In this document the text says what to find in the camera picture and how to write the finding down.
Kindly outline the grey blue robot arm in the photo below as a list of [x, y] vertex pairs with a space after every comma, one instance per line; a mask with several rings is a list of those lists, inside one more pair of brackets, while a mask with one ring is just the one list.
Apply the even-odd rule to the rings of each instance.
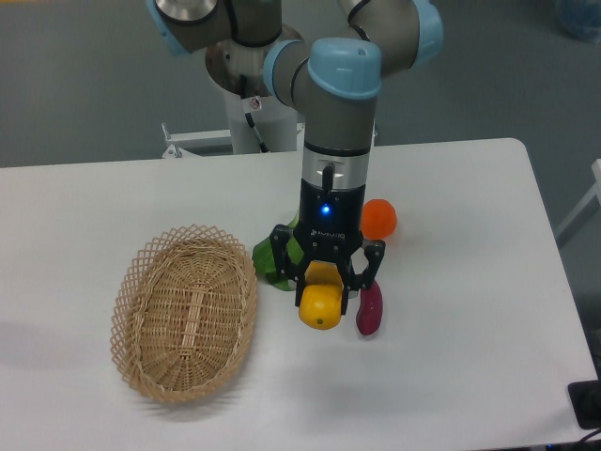
[[384, 77], [434, 57], [443, 26], [428, 1], [344, 1], [348, 29], [307, 43], [286, 39], [277, 1], [150, 1], [147, 9], [175, 54], [226, 41], [258, 51], [256, 73], [232, 62], [236, 86], [268, 94], [305, 119], [298, 222], [270, 234], [276, 271], [296, 285], [296, 306], [308, 291], [311, 263], [334, 265], [336, 300], [347, 311], [351, 292], [373, 284], [384, 257], [380, 240], [360, 230], [378, 93]]

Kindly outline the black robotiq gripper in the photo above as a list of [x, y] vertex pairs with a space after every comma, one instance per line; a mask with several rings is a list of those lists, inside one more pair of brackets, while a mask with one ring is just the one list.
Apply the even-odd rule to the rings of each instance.
[[[325, 193], [305, 179], [301, 181], [297, 227], [276, 225], [270, 233], [276, 271], [296, 283], [296, 306], [301, 305], [310, 260], [338, 261], [343, 285], [342, 316], [347, 313], [349, 293], [373, 285], [385, 255], [386, 242], [362, 238], [360, 227], [364, 195], [365, 185]], [[289, 256], [287, 244], [291, 239], [302, 250], [299, 263]], [[355, 272], [352, 263], [352, 255], [358, 250], [362, 250], [367, 260], [360, 273]]]

